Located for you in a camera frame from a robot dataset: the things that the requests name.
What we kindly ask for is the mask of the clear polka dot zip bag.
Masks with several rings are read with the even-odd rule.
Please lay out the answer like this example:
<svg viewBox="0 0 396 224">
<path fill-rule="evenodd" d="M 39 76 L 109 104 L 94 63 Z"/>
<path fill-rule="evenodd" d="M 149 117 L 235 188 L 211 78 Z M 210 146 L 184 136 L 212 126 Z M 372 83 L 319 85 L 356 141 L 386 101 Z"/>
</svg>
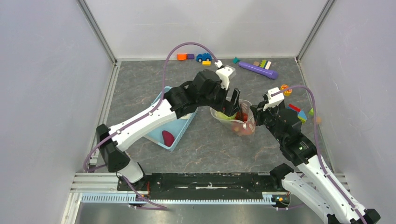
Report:
<svg viewBox="0 0 396 224">
<path fill-rule="evenodd" d="M 217 121 L 236 135 L 253 135 L 255 133 L 256 125 L 253 113 L 250 110 L 252 103 L 250 101 L 240 99 L 239 105 L 242 110 L 242 115 L 240 115 L 240 112 L 237 112 L 235 115 L 227 117 L 225 114 L 222 114 L 212 108 L 210 108 L 210 113 Z"/>
</svg>

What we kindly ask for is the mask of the green cabbage toy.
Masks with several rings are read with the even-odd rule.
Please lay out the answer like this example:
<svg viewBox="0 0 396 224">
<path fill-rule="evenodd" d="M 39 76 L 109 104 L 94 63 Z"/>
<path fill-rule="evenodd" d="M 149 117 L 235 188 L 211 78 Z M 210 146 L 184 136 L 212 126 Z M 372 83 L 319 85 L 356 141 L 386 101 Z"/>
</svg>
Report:
<svg viewBox="0 0 396 224">
<path fill-rule="evenodd" d="M 236 118 L 236 113 L 234 115 L 231 116 L 227 116 L 224 113 L 221 112 L 215 112 L 215 118 L 217 119 L 221 119 L 221 120 L 233 120 Z"/>
</svg>

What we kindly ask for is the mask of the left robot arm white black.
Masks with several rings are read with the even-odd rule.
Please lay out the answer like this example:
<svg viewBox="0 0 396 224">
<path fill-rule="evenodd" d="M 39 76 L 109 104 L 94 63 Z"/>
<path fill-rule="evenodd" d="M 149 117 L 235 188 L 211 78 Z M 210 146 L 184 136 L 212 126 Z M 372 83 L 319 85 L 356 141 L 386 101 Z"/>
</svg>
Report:
<svg viewBox="0 0 396 224">
<path fill-rule="evenodd" d="M 200 71 L 193 80 L 164 92 L 153 105 L 134 117 L 111 127 L 99 125 L 96 128 L 99 151 L 108 172 L 122 174 L 135 190 L 143 189 L 147 178 L 126 150 L 154 129 L 194 113 L 202 106 L 209 106 L 226 116 L 236 114 L 240 110 L 240 90 L 235 88 L 231 99 L 227 100 L 230 80 L 235 74 L 235 68 L 231 66 Z"/>
</svg>

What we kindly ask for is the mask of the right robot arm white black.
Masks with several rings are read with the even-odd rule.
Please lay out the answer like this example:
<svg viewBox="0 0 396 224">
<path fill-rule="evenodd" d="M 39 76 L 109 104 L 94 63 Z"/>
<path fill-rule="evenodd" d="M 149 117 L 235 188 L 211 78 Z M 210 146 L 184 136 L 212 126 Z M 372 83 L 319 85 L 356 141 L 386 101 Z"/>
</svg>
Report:
<svg viewBox="0 0 396 224">
<path fill-rule="evenodd" d="M 317 153 L 317 148 L 302 132 L 297 112 L 280 106 L 264 109 L 263 104 L 250 107 L 255 124 L 265 126 L 280 144 L 283 156 L 307 176 L 307 184 L 287 164 L 270 172 L 270 185 L 297 196 L 325 224 L 375 224 L 380 214 L 359 203 L 336 178 Z"/>
</svg>

